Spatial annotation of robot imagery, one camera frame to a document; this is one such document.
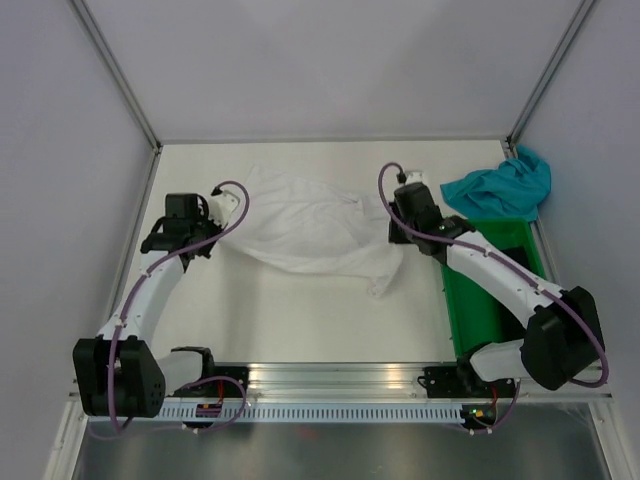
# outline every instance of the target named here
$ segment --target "green container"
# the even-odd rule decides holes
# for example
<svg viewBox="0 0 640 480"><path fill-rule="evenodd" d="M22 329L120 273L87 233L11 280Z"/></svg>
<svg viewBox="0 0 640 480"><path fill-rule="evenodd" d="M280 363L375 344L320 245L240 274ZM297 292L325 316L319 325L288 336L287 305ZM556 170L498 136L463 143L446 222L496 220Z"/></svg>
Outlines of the green container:
<svg viewBox="0 0 640 480"><path fill-rule="evenodd" d="M531 271L545 278L526 220L470 219L469 222L499 250L524 247ZM456 356L483 342L503 342L497 301L475 282L448 267L442 267L442 277Z"/></svg>

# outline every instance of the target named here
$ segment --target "gray wall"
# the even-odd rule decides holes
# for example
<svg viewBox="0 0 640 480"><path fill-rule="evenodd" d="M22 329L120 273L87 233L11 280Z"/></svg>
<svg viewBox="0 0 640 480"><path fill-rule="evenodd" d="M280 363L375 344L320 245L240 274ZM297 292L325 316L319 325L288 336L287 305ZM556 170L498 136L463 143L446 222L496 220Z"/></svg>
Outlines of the gray wall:
<svg viewBox="0 0 640 480"><path fill-rule="evenodd" d="M598 302L611 384L640 456L640 2L600 2L522 143L547 157L541 210L560 277Z"/></svg>
<svg viewBox="0 0 640 480"><path fill-rule="evenodd" d="M505 136L579 0L88 0L163 141Z"/></svg>
<svg viewBox="0 0 640 480"><path fill-rule="evenodd" d="M150 149L64 0L0 2L0 465L42 475Z"/></svg>

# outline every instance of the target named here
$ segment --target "teal cloth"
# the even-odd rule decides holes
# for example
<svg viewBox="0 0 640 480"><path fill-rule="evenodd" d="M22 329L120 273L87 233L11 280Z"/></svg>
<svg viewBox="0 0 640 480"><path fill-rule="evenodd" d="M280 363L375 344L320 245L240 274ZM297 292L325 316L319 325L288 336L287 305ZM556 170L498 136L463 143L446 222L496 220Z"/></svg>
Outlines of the teal cloth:
<svg viewBox="0 0 640 480"><path fill-rule="evenodd" d="M538 204L551 191L549 165L533 150L517 146L495 170L471 172L462 180L440 185L451 208L469 218L538 218Z"/></svg>

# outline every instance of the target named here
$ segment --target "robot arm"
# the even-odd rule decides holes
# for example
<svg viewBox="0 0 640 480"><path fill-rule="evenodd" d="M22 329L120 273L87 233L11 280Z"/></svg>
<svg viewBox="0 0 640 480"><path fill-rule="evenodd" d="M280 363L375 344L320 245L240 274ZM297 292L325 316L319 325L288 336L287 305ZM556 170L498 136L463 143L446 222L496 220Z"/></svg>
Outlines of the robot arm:
<svg viewBox="0 0 640 480"><path fill-rule="evenodd" d="M118 416L154 417L166 394L211 373L209 349L177 348L156 361L148 343L189 263L196 256L210 257L215 241L208 240L222 234L239 204L235 195L219 189L208 200L190 193L166 196L165 216L142 243L141 276L131 294L96 338L80 339L74 348L73 362L87 414L109 414L112 341L116 342L112 394Z"/></svg>
<svg viewBox="0 0 640 480"><path fill-rule="evenodd" d="M467 276L507 307L526 330L522 339L480 345L458 359L458 374L470 390L483 382L523 377L557 390L598 360L593 338L561 308L575 312L602 346L595 302L586 290L566 291L534 275L464 219L444 218L419 173L402 173L398 180L402 186L389 205L395 217L389 240L415 244L423 254Z"/></svg>

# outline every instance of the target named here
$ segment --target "purple cable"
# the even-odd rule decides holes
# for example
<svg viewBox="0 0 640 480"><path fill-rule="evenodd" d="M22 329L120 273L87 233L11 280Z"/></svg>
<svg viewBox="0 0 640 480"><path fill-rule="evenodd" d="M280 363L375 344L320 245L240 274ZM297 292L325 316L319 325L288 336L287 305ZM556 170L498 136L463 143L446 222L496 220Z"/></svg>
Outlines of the purple cable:
<svg viewBox="0 0 640 480"><path fill-rule="evenodd" d="M414 235L414 236L416 236L418 238L422 238L424 240L429 240L429 241L432 241L432 242L446 243L448 245L458 245L458 246L461 246L461 247L470 248L471 250L475 250L476 252L480 252L483 255L488 255L489 257L491 257L492 259L496 260L501 265L507 267L513 273L518 275L525 282L527 282L527 284L530 285L531 287L537 287L538 286L538 282L536 282L533 278L531 278L526 272L521 270L519 266L511 263L510 261L504 259L500 255L495 254L494 252L491 252L491 251L487 252L484 248L482 248L482 247L480 247L478 245L474 245L474 244L469 243L469 242L464 242L464 241L461 241L461 240L454 240L454 239L450 239L450 238L442 238L442 237L438 237L436 235L429 235L427 233L422 233L422 232L419 232L417 230L414 230L409 225L406 225L400 218L398 218L398 216L395 213L393 213L393 210L391 209L391 207L387 203L386 198L384 196L384 190L382 188L382 180L384 179L385 172L391 167L397 168L398 170L400 170L401 173L404 172L404 170L402 169L402 167L398 163L391 162L391 163L387 163L386 165L384 165L382 167L382 169L380 170L380 173L378 174L378 194L380 195L380 200L382 200L382 204L384 205L385 210L387 211L387 213L389 214L391 219L400 228L402 228L405 232L408 232L408 233L410 233L410 234L412 234L412 235ZM585 323L585 321L582 318L580 318L580 315L578 315L569 305L567 305L564 301L562 301L558 296L554 295L551 292L548 292L547 290L542 290L541 293L542 293L542 295L544 295L548 299L550 299L550 300L554 301L556 304L558 304L560 306L560 308L562 308L578 324L580 329L584 332L584 334L587 336L587 338L589 339L589 341L591 342L591 344L595 348L596 353L598 354L598 357L600 358L600 362L602 364L602 372L601 372L601 375L600 375L600 379L598 379L597 381L595 381L595 382L585 382L583 380L576 380L576 379L573 379L573 378L570 379L569 381L571 383L576 384L576 385L580 385L582 387L588 387L588 388L598 388L598 387L601 387L602 385L604 385L605 383L607 383L607 379L609 378L609 362L607 360L607 356L606 356L606 354L604 352L604 349L602 348L602 345L600 345L600 342L598 341L596 336L593 334L593 332L591 331L589 326Z"/></svg>
<svg viewBox="0 0 640 480"><path fill-rule="evenodd" d="M231 225L229 228L219 233L218 235L215 235L211 238L207 238L206 240L203 240L201 242L194 243L193 245L189 245L188 247L184 247L174 252L171 252L168 255L165 255L164 257L160 258L156 262L152 263L149 266L149 268L147 268L146 275L144 274L140 275L140 278L138 278L136 283L133 285L133 288L129 292L129 295L127 296L127 299L125 300L124 305L122 306L122 311L120 312L120 321L122 322L122 325L117 326L113 332L113 337L111 338L111 345L109 346L109 363L107 364L107 407L109 410L109 418L111 419L111 424L113 425L113 428L117 434L122 433L122 431L125 428L127 428L129 423L131 422L131 417L130 417L127 419L127 421L123 425L120 425L118 423L118 418L116 415L116 401L115 401L115 388L114 388L115 387L116 349L118 346L118 340L120 339L120 335L122 334L122 328L127 323L126 320L127 320L127 314L129 313L129 309L131 308L131 305L133 304L133 300L135 299L138 291L142 287L142 284L148 278L148 275L150 275L151 272L153 272L156 268L158 268L167 260L177 257L178 255L191 252L193 250L199 250L200 248L205 247L213 242L217 242L222 237L229 235L231 232L233 232L242 223L242 221L247 216L247 212L249 211L249 204L250 204L249 192L244 187L244 185L236 182L235 180L224 181L218 184L216 188L222 188L225 185L234 185L238 187L244 195L244 209L242 210L242 214L240 215L238 220L233 225Z"/></svg>
<svg viewBox="0 0 640 480"><path fill-rule="evenodd" d="M205 383L211 383L211 382L229 382L234 384L236 387L238 387L238 390L240 390L240 394L242 395L242 404L240 405L240 408L238 409L238 411L236 412L236 414L231 417L229 420L227 420L224 423L221 423L220 425L212 425L210 427L205 427L205 428L198 428L198 429L188 429L190 431L194 431L197 430L199 432L216 432L218 430L222 430L223 428L228 427L229 425L231 425L232 423L234 423L238 418L240 418L240 416L244 413L246 407L247 407L247 391L244 389L244 387L242 386L242 384L240 382L238 382L235 378L232 377L227 377L227 376L214 376L214 377L207 377L207 378L203 378L201 380L198 380L197 382L193 382L193 383L188 383L187 385L184 385L180 388L192 388L192 387L198 387L200 385L204 385ZM130 423L131 423L131 418L128 418L124 424L122 425L122 429L124 430ZM95 433L93 431L93 429L91 428L91 424L88 425L87 430L89 432L89 435L93 438L95 438L96 440L101 440L101 441L111 441L111 440L119 440L121 438L123 438L123 436L121 434L116 434L116 435L110 435L110 436L104 436L104 435L100 435L98 433ZM149 433L158 433L158 432L165 432L165 431L169 431L169 430L185 430L185 428L183 426L177 426L177 425L163 425L162 427L156 427L153 428L151 430L147 430L147 431L142 431L142 432L138 432L137 435L141 435L141 434L149 434Z"/></svg>

